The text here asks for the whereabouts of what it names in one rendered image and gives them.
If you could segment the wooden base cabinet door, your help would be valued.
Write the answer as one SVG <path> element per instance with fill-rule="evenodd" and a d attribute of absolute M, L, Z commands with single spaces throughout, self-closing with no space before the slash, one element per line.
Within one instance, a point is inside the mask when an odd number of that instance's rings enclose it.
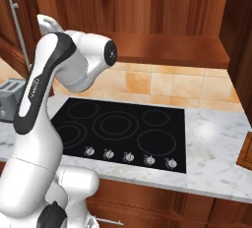
<path fill-rule="evenodd" d="M 252 228 L 252 203 L 187 194 L 181 214 L 199 223 Z"/>

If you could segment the grey toaster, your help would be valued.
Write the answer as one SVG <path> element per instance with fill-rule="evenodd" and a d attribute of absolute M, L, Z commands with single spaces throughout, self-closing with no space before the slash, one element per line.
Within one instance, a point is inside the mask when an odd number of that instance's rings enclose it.
<path fill-rule="evenodd" d="M 8 79 L 0 84 L 0 122 L 12 123 L 17 106 L 26 88 L 23 79 Z"/>

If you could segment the wooden drawer front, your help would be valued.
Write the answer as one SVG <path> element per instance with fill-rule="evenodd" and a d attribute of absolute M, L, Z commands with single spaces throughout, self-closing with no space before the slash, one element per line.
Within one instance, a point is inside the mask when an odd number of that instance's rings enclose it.
<path fill-rule="evenodd" d="M 181 228 L 183 195 L 174 191 L 101 179 L 88 207 L 120 228 Z"/>

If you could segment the wooden range hood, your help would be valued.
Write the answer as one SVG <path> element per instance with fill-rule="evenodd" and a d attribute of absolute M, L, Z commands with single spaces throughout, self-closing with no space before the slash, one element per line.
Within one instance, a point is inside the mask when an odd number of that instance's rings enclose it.
<path fill-rule="evenodd" d="M 36 0 L 64 29 L 112 38 L 126 63 L 225 69 L 243 0 Z"/>

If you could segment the black hob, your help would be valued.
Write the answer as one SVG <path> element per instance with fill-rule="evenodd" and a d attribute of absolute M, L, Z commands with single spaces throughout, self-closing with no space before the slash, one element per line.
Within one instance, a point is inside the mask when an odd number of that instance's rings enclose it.
<path fill-rule="evenodd" d="M 183 109 L 69 98 L 51 123 L 61 137 L 65 155 L 186 172 Z M 94 148 L 94 155 L 85 156 L 87 146 Z M 103 158 L 106 149 L 114 152 L 109 160 Z M 123 159 L 125 152 L 134 155 L 132 162 Z M 145 164 L 146 155 L 156 160 L 153 166 Z M 174 169 L 166 167 L 167 158 L 177 162 Z"/>

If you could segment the brown wooden board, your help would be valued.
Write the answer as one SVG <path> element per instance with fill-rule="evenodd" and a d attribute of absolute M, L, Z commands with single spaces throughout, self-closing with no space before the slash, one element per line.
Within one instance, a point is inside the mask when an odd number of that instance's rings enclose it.
<path fill-rule="evenodd" d="M 252 132 L 248 132 L 236 164 L 252 171 Z"/>

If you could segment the tall wooden cabinet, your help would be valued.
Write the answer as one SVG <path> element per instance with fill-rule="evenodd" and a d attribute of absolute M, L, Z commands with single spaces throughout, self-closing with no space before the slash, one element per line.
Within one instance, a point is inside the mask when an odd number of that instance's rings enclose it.
<path fill-rule="evenodd" d="M 227 72 L 252 127 L 252 0 L 226 0 L 220 41 L 230 58 Z"/>

